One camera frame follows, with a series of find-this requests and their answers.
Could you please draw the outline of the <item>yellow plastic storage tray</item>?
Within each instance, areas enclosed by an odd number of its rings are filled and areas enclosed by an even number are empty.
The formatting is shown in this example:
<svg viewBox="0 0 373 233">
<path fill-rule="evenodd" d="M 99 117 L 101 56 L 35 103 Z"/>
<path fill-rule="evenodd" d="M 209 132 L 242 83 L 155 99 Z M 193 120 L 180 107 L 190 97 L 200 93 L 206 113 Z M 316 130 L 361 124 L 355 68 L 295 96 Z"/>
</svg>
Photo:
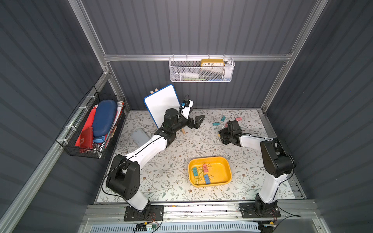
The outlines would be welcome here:
<svg viewBox="0 0 373 233">
<path fill-rule="evenodd" d="M 202 167 L 202 164 L 211 164 L 212 170 L 208 173 L 213 176 L 211 184 L 195 185 L 194 176 L 192 173 L 193 167 Z M 196 158 L 189 162 L 188 164 L 188 175 L 189 181 L 195 187 L 209 187 L 217 185 L 225 185 L 232 181 L 232 172 L 228 163 L 228 160 L 221 157 L 202 157 Z"/>
</svg>

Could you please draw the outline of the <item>blue binder clip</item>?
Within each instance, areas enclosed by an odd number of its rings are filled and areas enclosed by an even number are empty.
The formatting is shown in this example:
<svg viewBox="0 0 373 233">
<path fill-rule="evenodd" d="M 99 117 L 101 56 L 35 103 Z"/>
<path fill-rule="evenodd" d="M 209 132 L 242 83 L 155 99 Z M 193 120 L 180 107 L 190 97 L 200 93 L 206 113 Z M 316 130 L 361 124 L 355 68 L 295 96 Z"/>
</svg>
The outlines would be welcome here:
<svg viewBox="0 0 373 233">
<path fill-rule="evenodd" d="M 205 184 L 211 184 L 212 179 L 213 179 L 212 175 L 204 174 Z"/>
</svg>

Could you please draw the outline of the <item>yellow binder clip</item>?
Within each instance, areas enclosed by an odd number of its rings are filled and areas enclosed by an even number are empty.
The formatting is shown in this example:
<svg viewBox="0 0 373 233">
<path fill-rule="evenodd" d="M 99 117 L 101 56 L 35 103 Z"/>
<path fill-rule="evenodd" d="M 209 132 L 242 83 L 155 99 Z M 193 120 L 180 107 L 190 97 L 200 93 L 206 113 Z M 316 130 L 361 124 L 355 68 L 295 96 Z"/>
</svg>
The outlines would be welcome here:
<svg viewBox="0 0 373 233">
<path fill-rule="evenodd" d="M 204 180 L 204 172 L 202 170 L 202 167 L 196 167 L 196 168 L 198 169 L 199 176 L 194 177 L 194 184 L 195 185 L 203 185 L 203 184 L 205 184 L 205 180 Z"/>
</svg>

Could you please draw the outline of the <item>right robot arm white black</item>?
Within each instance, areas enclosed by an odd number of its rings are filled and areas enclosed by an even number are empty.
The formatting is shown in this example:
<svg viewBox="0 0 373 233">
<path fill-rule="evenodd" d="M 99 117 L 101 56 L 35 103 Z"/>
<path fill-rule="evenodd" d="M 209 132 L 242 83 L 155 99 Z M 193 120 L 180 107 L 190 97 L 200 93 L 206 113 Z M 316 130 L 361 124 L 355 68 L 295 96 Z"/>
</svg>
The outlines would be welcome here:
<svg viewBox="0 0 373 233">
<path fill-rule="evenodd" d="M 227 127 L 221 129 L 218 134 L 225 145 L 233 144 L 261 151 L 266 177 L 255 202 L 262 207 L 275 206 L 280 186 L 290 179 L 296 167 L 286 142 L 276 137 L 244 133 L 236 120 L 227 122 Z"/>
</svg>

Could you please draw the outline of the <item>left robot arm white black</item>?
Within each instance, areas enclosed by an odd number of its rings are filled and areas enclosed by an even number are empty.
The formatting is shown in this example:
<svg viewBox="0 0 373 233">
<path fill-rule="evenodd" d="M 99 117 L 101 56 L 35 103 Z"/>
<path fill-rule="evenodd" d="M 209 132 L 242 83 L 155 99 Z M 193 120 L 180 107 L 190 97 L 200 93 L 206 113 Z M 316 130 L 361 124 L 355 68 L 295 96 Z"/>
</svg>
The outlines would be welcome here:
<svg viewBox="0 0 373 233">
<path fill-rule="evenodd" d="M 139 191 L 141 169 L 172 144 L 179 130 L 184 127 L 198 129 L 206 118 L 205 115 L 191 118 L 184 116 L 185 112 L 185 109 L 166 110 L 164 122 L 149 141 L 127 155 L 116 155 L 112 161 L 110 171 L 102 184 L 113 191 L 114 196 L 123 198 L 139 212 L 150 205 L 150 201 Z"/>
</svg>

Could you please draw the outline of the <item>translucent small plastic box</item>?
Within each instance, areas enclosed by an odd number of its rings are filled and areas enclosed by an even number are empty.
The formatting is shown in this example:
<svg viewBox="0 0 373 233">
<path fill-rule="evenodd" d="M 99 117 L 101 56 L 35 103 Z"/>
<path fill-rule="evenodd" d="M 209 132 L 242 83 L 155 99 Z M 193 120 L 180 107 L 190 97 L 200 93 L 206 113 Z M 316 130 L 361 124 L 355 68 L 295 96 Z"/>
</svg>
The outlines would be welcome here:
<svg viewBox="0 0 373 233">
<path fill-rule="evenodd" d="M 139 147 L 147 143 L 151 137 L 152 135 L 145 132 L 142 128 L 138 128 L 132 133 L 132 139 Z"/>
</svg>

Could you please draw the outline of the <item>yellow clock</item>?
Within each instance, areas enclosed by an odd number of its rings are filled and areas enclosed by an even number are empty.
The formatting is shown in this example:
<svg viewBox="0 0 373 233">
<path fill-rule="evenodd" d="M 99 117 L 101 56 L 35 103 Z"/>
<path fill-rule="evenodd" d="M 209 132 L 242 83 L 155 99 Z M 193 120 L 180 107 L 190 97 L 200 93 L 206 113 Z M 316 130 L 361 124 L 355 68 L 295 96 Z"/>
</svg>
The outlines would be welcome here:
<svg viewBox="0 0 373 233">
<path fill-rule="evenodd" d="M 202 59 L 201 67 L 224 67 L 225 62 L 223 59 Z"/>
</svg>

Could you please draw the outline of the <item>blue oval case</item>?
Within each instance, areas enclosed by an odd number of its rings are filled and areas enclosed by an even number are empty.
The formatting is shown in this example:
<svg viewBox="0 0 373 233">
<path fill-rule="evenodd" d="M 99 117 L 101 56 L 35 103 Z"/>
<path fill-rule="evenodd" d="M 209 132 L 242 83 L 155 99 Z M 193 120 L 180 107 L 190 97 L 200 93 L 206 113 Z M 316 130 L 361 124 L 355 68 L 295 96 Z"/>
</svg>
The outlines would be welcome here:
<svg viewBox="0 0 373 233">
<path fill-rule="evenodd" d="M 93 121 L 93 136 L 99 138 L 109 133 L 117 113 L 114 100 L 104 100 L 98 104 Z"/>
</svg>

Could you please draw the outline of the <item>small whiteboard blue frame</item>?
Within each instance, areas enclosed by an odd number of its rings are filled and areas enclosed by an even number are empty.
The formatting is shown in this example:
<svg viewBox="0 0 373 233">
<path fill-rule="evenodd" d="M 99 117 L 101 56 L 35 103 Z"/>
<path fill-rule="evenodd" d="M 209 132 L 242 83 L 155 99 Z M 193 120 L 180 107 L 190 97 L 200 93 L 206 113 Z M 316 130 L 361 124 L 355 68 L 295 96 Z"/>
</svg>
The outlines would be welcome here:
<svg viewBox="0 0 373 233">
<path fill-rule="evenodd" d="M 179 109 L 180 101 L 172 84 L 159 89 L 144 98 L 144 103 L 157 128 L 164 122 L 165 112 L 170 109 Z"/>
</svg>

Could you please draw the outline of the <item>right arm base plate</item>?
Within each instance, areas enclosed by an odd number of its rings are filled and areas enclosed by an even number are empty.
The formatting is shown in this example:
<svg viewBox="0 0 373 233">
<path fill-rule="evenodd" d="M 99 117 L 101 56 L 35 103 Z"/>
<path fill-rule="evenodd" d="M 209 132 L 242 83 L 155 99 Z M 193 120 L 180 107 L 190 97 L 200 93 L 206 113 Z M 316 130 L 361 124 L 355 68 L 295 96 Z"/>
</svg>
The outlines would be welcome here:
<svg viewBox="0 0 373 233">
<path fill-rule="evenodd" d="M 277 201 L 270 204 L 240 203 L 239 211 L 243 218 L 278 218 L 281 217 Z"/>
</svg>

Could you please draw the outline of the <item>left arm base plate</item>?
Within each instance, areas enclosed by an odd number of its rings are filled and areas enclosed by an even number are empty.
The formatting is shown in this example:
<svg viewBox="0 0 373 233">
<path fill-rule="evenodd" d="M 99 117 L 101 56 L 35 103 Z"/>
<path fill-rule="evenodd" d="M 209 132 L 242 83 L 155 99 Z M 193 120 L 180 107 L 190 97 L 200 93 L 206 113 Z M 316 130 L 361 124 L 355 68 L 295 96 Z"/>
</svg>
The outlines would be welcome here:
<svg viewBox="0 0 373 233">
<path fill-rule="evenodd" d="M 125 210 L 123 220 L 130 221 L 161 221 L 164 217 L 163 205 L 150 205 L 144 210 L 139 211 L 132 206 L 128 206 Z"/>
</svg>

